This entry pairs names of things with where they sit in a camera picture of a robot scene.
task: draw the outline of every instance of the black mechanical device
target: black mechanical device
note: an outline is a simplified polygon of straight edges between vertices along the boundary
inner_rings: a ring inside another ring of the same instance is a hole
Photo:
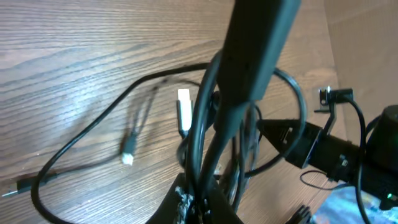
[[[52,214],[39,197],[39,187],[50,177],[55,177],[49,170],[57,159],[100,123],[136,86],[154,78],[204,68],[206,72],[200,84],[190,129],[180,132],[183,141],[177,156],[185,172],[177,176],[147,223],[242,223],[236,211],[248,180],[269,170],[282,159],[301,169],[314,166],[325,172],[330,180],[343,180],[354,186],[365,223],[370,221],[363,207],[361,190],[381,199],[381,209],[397,206],[398,106],[387,107],[366,129],[362,112],[353,101],[352,90],[321,90],[321,110],[317,112],[330,113],[330,119],[321,128],[306,123],[307,111],[300,87],[290,76],[275,68],[299,5],[299,0],[236,0],[224,46],[210,63],[167,70],[134,82],[98,118],[62,147],[33,181],[24,182],[23,189],[32,187],[32,202],[37,211],[49,222],[70,223]],[[264,96],[273,74],[292,87],[298,99],[300,119],[261,118],[255,102]],[[214,92],[216,85],[219,91]],[[350,103],[358,113],[361,124],[359,146],[330,135],[336,119],[336,104],[339,103]],[[215,135],[201,163],[205,131],[211,126]],[[366,143],[366,135],[372,129]],[[127,164],[133,162],[139,132],[133,131],[126,141],[128,149],[124,151],[123,160]],[[236,151],[237,132],[239,153]],[[280,154],[256,168],[254,164],[261,136],[265,136]],[[233,157],[229,167],[223,175],[215,175],[217,162],[230,140],[233,142]],[[253,155],[251,170],[245,171],[245,162],[250,154]],[[22,191],[17,189],[15,192],[19,194]],[[288,223],[308,223],[309,217],[308,208],[302,207]]]

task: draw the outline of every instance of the wooden floor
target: wooden floor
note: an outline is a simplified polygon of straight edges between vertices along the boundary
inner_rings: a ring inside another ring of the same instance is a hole
[[[35,174],[77,132],[98,116],[130,83],[144,75],[208,62],[222,47],[233,0],[2,0],[0,2],[0,185]],[[303,1],[278,66],[292,74],[314,115],[316,89],[337,86],[323,1]],[[203,72],[180,75],[200,81]],[[141,86],[54,169],[80,166],[114,155],[131,117],[160,80]],[[134,165],[114,160],[62,177],[41,188],[54,214],[77,223],[145,223],[181,172],[177,89],[160,89],[137,143]],[[259,102],[266,118],[296,118],[297,104],[273,78]],[[206,146],[213,131],[206,135]],[[343,120],[334,133],[345,137]],[[263,163],[276,154],[261,142]],[[228,157],[221,161],[221,169]],[[299,181],[302,170],[281,162],[250,180],[238,215],[245,223],[283,223],[301,204],[312,210],[328,192]],[[310,177],[328,185],[324,177]],[[0,223],[45,223],[29,193],[0,198]]]

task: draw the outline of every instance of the beige wall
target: beige wall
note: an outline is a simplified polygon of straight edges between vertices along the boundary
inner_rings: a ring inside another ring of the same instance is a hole
[[[398,1],[325,0],[339,86],[354,88],[366,122],[398,104]],[[344,107],[347,138],[359,142],[354,109]]]

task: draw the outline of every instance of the wooden table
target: wooden table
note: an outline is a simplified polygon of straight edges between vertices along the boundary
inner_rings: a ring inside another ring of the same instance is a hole
[[[233,0],[3,0],[0,2],[0,181],[6,190],[20,175],[35,174],[130,83],[144,75],[208,62],[223,45]],[[337,86],[322,1],[304,1],[278,66],[300,83],[308,119],[323,125],[316,89]],[[203,72],[178,77],[200,81]],[[117,153],[132,115],[160,80],[140,86],[97,128],[69,150],[55,169]],[[180,142],[175,100],[166,85],[156,96],[137,143],[134,165],[119,160],[57,179],[42,187],[47,208],[77,223],[144,223],[176,175]],[[297,117],[289,88],[273,78],[259,105],[266,118]],[[343,120],[334,133],[345,136]],[[213,130],[206,135],[206,146]],[[228,150],[220,160],[224,167]],[[276,154],[261,142],[263,163]],[[238,215],[246,223],[283,223],[301,204],[313,211],[328,192],[306,187],[302,170],[281,162],[250,180]],[[325,185],[324,177],[309,177]],[[2,198],[1,223],[45,223],[29,193]]]

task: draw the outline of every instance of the cable connector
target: cable connector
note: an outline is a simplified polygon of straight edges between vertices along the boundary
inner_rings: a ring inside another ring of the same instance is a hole
[[[121,160],[122,163],[125,165],[132,166],[134,162],[134,153],[136,151],[136,144],[137,144],[137,134],[132,132],[130,136],[127,137],[123,144]]]
[[[184,139],[188,136],[192,123],[192,101],[189,89],[179,89],[177,100],[178,132]]]
[[[57,176],[58,176],[58,174],[56,174],[56,173],[46,175],[44,180],[42,180],[40,182],[40,186],[46,185],[47,182],[49,182],[53,179],[56,179]],[[18,180],[16,183],[10,185],[7,193],[2,194],[1,197],[12,197],[12,196],[19,195],[24,192],[30,191],[35,178],[36,178],[36,176]]]

